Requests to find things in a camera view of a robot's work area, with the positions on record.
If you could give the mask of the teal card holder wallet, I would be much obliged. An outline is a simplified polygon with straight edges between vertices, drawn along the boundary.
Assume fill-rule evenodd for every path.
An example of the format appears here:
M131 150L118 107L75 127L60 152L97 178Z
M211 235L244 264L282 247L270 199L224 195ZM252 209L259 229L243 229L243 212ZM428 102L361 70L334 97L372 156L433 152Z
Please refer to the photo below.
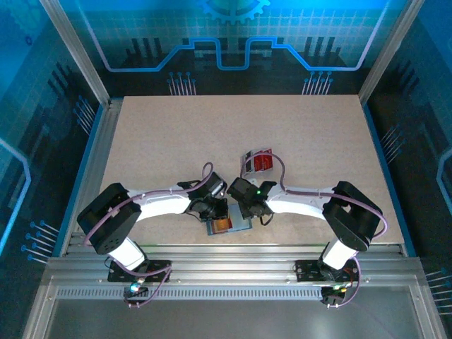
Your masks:
M229 206L229 217L228 218L232 221L232 229L226 233L242 232L242 231L250 230L252 228L252 222L250 220L244 220L242 218L242 215L241 215L240 209L239 209L239 205L232 204L232 205L228 205L228 206ZM211 233L211 229L210 229L211 222L212 221L208 221L206 223L207 234L209 236L214 236L217 234Z

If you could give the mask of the small LED connector board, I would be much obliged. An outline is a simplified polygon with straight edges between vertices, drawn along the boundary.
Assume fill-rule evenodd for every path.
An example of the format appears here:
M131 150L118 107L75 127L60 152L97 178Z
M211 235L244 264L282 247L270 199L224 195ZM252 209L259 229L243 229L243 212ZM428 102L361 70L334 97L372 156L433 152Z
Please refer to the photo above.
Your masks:
M142 281L136 281L130 284L129 287L124 289L124 302L127 307L132 308L140 308L142 303L144 303L144 297L148 295L149 289L143 286Z
M352 287L351 282L344 285L334 285L321 288L321 303L326 305L328 309L338 309L347 305L347 290Z

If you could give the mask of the blue table edge strip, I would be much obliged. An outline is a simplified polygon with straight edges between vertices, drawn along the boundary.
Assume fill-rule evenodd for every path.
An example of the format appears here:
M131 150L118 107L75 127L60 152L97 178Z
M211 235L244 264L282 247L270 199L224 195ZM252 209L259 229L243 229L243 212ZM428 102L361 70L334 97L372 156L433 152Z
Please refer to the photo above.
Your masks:
M371 111L368 108L368 105L365 104L363 107L363 112L365 115L365 118L367 120L367 125L369 128L369 132L371 134L371 138L374 142L374 148L377 154L377 157L380 162L381 170L383 173L383 177L386 182L386 186L388 188L389 196L391 197L391 203L393 205L395 216L397 218L399 228L403 237L403 243L405 248L405 254L409 257L416 257L417 253L415 251L414 244L412 242L412 237L410 236L410 231L408 229L408 224L406 223L405 216L403 215L403 210L400 205L400 201L398 199L398 195L396 192L396 188L394 187L393 180L391 178L391 173L388 167L388 164L386 162L386 159L384 157L383 148L381 145L381 141L379 139L379 135L377 133L374 120L371 116Z
M100 124L100 120L102 118L104 110L105 109L102 106L99 106L99 108L97 109L94 123L93 123L93 129L90 132L90 135L88 136L88 141L87 141L83 156L81 158L81 163L78 168L78 173L76 175L73 189L72 189L71 195L69 197L68 205L66 207L66 211L64 213L64 217L61 222L61 226L59 228L59 233L57 235L51 257L60 257L64 254L66 238L71 236L71 233L72 233L71 226L72 226L72 222L73 222L72 219L73 219L74 213L76 211L76 205L77 205L77 202L79 199L79 194L81 192L81 187L82 187L82 183L84 180L84 176L87 172L90 154L91 154L91 151L95 144L95 138L97 135L98 126Z

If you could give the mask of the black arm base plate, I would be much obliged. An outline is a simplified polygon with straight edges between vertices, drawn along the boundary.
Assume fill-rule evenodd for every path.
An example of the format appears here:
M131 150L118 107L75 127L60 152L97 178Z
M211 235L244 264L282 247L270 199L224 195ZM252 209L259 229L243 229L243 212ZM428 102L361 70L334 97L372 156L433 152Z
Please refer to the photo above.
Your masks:
M357 281L359 274L357 264L348 260L341 269L330 268L316 260L297 260L293 267L297 282L332 282L346 283Z
M112 261L109 265L107 281L111 283L132 283L139 278L145 277L146 283L160 283L171 264L172 262L168 260L146 259L132 270L137 275L132 275Z

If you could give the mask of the grey metal lower frame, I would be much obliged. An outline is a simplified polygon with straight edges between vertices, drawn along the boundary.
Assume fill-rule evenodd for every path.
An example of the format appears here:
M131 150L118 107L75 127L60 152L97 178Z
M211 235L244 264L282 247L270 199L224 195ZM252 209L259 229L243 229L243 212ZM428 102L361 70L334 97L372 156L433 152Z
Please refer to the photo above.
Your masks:
M314 300L165 299L128 309L117 299L47 298L9 339L452 339L406 287L361 287L339 308Z

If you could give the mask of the aluminium side rail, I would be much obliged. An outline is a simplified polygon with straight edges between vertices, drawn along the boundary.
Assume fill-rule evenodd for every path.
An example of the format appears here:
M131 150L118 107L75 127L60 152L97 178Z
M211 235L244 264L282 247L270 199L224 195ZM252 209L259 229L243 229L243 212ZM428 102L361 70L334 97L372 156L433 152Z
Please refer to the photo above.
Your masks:
M98 126L95 144L90 154L87 172L84 176L81 192L79 194L76 211L72 219L71 235L78 226L78 214L98 195L100 191L122 103L123 100L121 98L114 98L110 102L109 107L105 108L103 112ZM66 255L70 239L71 236L66 238L64 254L62 256Z

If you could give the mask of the aluminium frame post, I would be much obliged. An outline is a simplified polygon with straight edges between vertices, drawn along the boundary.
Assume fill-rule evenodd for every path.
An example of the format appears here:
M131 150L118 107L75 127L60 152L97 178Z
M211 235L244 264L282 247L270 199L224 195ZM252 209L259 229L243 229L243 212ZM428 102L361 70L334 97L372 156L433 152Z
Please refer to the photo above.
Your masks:
M104 109L108 108L110 96L59 0L39 1L97 101Z
M407 0L404 9L395 22L391 34L388 36L374 65L358 93L359 101L364 106L378 85L384 71L387 69L395 53L401 46L403 39L416 19L425 0Z

